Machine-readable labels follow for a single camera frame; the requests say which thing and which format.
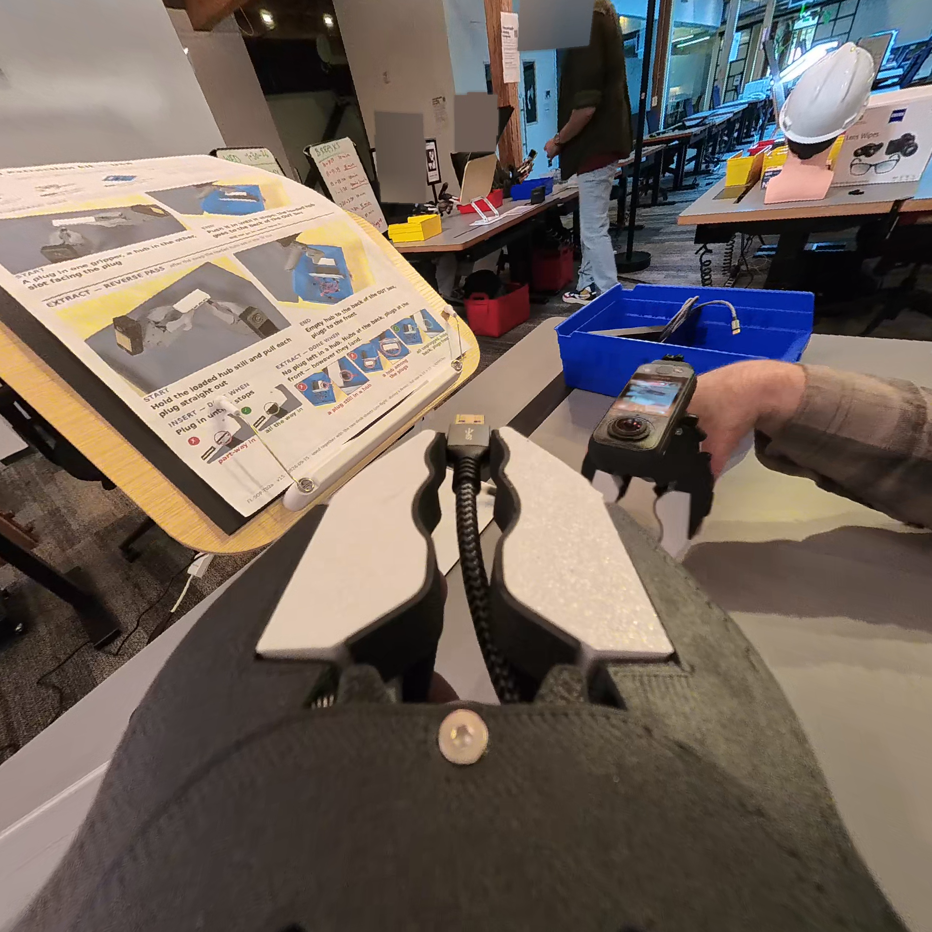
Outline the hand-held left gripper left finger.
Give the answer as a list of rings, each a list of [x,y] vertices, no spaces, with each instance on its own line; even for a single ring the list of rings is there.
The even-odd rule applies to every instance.
[[[372,666],[384,681],[429,685],[447,594],[433,543],[447,469],[445,436],[425,430],[346,483],[326,505],[257,656]]]

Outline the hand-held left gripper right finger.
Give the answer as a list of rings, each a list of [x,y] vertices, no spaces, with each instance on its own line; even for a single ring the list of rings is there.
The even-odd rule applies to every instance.
[[[663,664],[670,641],[602,494],[516,430],[490,435],[490,574],[496,646],[542,682],[555,666],[591,677],[615,663]]]

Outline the person's right hand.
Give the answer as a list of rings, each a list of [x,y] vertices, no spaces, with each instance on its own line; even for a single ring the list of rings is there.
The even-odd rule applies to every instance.
[[[701,375],[688,411],[705,434],[702,449],[718,479],[752,433],[773,438],[795,414],[806,387],[801,366],[747,361]]]

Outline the blue storage bin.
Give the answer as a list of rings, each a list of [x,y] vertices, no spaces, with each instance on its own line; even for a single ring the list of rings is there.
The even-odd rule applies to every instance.
[[[592,332],[670,321],[688,299],[702,306],[666,342]],[[682,356],[697,375],[746,360],[796,363],[812,334],[815,297],[802,291],[621,285],[555,327],[566,385],[615,397],[640,366]]]

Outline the red storage bin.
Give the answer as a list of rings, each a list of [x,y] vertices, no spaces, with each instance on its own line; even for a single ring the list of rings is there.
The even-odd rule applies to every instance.
[[[574,249],[567,243],[537,246],[531,253],[531,290],[554,294],[575,281]]]
[[[474,293],[465,298],[464,308],[474,335],[497,338],[530,320],[530,286],[507,283],[498,297]]]

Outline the grey work table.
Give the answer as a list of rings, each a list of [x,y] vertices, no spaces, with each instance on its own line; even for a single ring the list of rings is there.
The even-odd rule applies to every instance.
[[[423,241],[398,243],[395,248],[409,260],[435,259],[448,254],[458,258],[478,257],[528,235],[532,226],[542,223],[549,213],[571,214],[577,204],[576,184],[561,183],[539,204],[505,199],[496,216],[484,216],[486,223],[475,213],[454,213],[443,218],[440,234]]]

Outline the grey display table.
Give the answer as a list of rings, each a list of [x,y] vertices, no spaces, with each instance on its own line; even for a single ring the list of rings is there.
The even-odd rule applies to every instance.
[[[694,243],[725,243],[735,234],[776,236],[775,253],[764,281],[771,290],[798,290],[799,263],[815,234],[845,231],[880,222],[885,234],[911,221],[930,224],[930,170],[919,182],[854,182],[831,187],[821,200],[764,202],[758,184],[734,199],[716,183],[678,217],[694,228]]]

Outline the pink mannequin head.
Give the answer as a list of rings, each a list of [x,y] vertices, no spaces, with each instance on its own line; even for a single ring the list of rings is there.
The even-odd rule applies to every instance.
[[[832,149],[839,137],[822,143],[787,140],[787,155],[780,170],[768,181],[763,195],[767,205],[823,200],[832,186]]]

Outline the instruction sheet wooden board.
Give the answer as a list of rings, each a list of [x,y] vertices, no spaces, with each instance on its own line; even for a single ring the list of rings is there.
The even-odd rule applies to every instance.
[[[2,169],[2,384],[180,544],[277,540],[474,373],[366,220],[216,157]]]

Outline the white product box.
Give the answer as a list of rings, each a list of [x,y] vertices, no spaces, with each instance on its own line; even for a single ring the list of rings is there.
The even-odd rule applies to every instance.
[[[834,161],[834,187],[918,181],[931,154],[931,86],[871,94]]]

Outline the white hard hat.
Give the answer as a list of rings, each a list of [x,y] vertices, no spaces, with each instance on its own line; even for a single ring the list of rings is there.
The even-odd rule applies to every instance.
[[[872,55],[850,42],[812,65],[780,112],[786,141],[821,146],[846,133],[867,109],[875,75]]]

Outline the handwritten whiteboard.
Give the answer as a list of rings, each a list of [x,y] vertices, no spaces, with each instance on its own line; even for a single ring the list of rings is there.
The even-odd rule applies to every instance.
[[[366,220],[379,233],[388,232],[389,225],[352,139],[342,137],[307,146],[305,154],[333,203]]]

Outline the wooden post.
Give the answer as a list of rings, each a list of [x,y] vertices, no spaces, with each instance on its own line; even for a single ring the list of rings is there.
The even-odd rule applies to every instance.
[[[499,139],[499,161],[518,166],[524,159],[519,99],[519,65],[517,39],[504,37],[503,26],[517,25],[511,1],[483,1],[487,48],[493,92],[500,107],[509,106],[512,114]]]

